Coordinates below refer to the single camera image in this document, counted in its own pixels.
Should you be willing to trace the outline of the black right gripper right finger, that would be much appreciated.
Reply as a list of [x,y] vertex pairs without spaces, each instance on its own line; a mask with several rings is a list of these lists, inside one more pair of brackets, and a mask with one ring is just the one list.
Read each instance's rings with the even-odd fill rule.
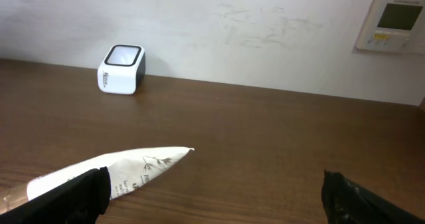
[[328,224],[424,224],[339,172],[324,171],[321,200]]

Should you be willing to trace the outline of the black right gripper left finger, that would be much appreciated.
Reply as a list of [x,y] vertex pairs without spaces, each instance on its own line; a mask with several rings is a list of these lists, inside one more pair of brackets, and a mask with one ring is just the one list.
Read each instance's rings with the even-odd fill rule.
[[1,215],[4,224],[91,224],[105,214],[111,194],[106,167],[91,169]]

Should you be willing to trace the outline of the white tube with gold cap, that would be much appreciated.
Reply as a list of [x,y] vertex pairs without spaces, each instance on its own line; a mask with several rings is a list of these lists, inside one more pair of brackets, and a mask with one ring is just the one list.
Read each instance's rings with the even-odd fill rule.
[[103,154],[39,176],[1,192],[1,213],[6,213],[84,172],[106,167],[110,174],[110,199],[133,192],[172,167],[192,149],[187,147],[138,148]]

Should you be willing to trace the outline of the white barcode scanner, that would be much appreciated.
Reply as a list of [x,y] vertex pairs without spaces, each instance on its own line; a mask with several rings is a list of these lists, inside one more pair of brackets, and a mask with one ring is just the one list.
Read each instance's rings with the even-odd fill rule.
[[110,94],[133,94],[145,76],[145,49],[116,44],[97,69],[98,88]]

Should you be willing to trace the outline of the wall thermostat control panel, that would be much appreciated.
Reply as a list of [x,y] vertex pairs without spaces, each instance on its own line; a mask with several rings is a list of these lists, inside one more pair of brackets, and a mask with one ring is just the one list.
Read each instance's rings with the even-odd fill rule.
[[385,53],[412,52],[424,33],[424,0],[373,0],[355,47]]

